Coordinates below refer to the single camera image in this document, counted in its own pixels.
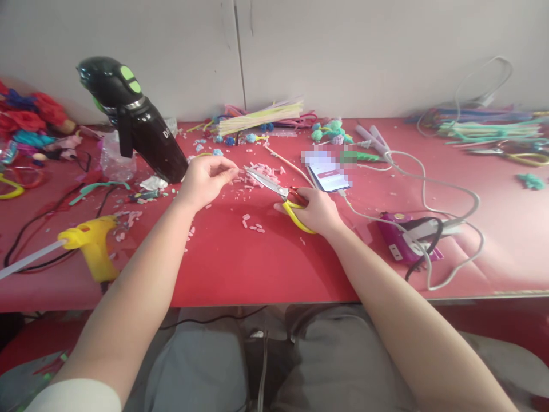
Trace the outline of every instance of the yellow scissors handle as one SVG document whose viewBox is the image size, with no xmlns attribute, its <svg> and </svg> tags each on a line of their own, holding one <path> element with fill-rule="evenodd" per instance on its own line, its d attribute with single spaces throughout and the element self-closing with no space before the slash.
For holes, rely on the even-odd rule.
<svg viewBox="0 0 549 412">
<path fill-rule="evenodd" d="M 25 189 L 23 189 L 17 183 L 12 182 L 11 180 L 8 180 L 8 179 L 4 179 L 4 174 L 3 173 L 0 173 L 0 181 L 3 181 L 4 183 L 9 184 L 10 186 L 13 186 L 15 188 L 15 190 L 13 192 L 6 193 L 5 195 L 0 195 L 0 200 L 11 199 L 12 197 L 17 197 L 25 191 Z"/>
<path fill-rule="evenodd" d="M 313 232 L 311 229 L 309 229 L 307 226 L 301 223 L 301 221 L 297 218 L 296 214 L 292 210 L 292 209 L 305 209 L 303 206 L 287 200 L 284 203 L 282 203 L 282 207 L 284 208 L 288 216 L 290 216 L 290 219 L 292 219 L 292 222 L 294 222 L 295 225 L 299 227 L 302 231 L 306 233 L 310 233 L 311 235 L 316 234 L 316 232 Z"/>
<path fill-rule="evenodd" d="M 505 157 L 528 166 L 541 167 L 549 165 L 549 157 L 541 153 L 506 153 Z"/>
</svg>

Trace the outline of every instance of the cabinet door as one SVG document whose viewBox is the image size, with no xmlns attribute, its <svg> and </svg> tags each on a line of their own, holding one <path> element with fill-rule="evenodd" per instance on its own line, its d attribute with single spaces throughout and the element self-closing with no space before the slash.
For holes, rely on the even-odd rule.
<svg viewBox="0 0 549 412">
<path fill-rule="evenodd" d="M 106 120 L 75 70 L 97 55 L 130 67 L 166 117 L 244 104 L 232 0 L 4 0 L 0 19 L 2 81 L 51 94 L 78 122 Z"/>
<path fill-rule="evenodd" d="M 502 54 L 515 73 L 496 104 L 546 107 L 545 0 L 237 0 L 248 109 L 303 94 L 319 114 L 393 117 L 453 100 Z M 497 62 L 460 99 L 497 83 Z"/>
</svg>

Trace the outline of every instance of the purple power strip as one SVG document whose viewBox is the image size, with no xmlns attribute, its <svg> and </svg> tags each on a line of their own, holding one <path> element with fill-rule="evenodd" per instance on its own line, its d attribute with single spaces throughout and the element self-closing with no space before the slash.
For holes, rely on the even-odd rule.
<svg viewBox="0 0 549 412">
<path fill-rule="evenodd" d="M 384 213 L 381 215 L 380 219 L 402 224 L 409 222 L 413 218 L 404 213 Z M 393 258 L 397 262 L 410 266 L 423 256 L 423 253 L 419 250 L 417 245 L 410 240 L 407 241 L 404 232 L 401 232 L 398 227 L 379 221 L 377 222 L 377 225 L 379 226 L 379 230 L 381 231 L 383 239 L 387 243 Z M 429 243 L 423 243 L 423 245 L 425 248 L 429 247 Z M 443 254 L 437 248 L 433 250 L 429 257 L 432 262 L 444 258 Z"/>
</svg>

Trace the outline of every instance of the green bottle cap button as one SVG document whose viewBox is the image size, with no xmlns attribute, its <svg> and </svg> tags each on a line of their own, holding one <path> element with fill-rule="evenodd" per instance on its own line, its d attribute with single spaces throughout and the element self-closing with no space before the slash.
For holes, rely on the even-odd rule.
<svg viewBox="0 0 549 412">
<path fill-rule="evenodd" d="M 132 71 L 127 66 L 122 66 L 120 68 L 120 74 L 124 77 L 126 80 L 130 80 L 131 78 L 134 78 Z"/>
<path fill-rule="evenodd" d="M 136 93 L 141 93 L 141 86 L 139 86 L 137 80 L 130 83 L 130 88 Z"/>
</svg>

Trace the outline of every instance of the plastic bottle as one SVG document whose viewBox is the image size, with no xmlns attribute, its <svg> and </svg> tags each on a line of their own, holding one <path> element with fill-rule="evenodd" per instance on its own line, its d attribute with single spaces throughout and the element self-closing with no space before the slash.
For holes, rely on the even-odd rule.
<svg viewBox="0 0 549 412">
<path fill-rule="evenodd" d="M 110 181 L 128 181 L 137 170 L 136 157 L 120 155 L 118 132 L 108 133 L 103 139 L 101 150 L 101 168 L 103 175 Z"/>
</svg>

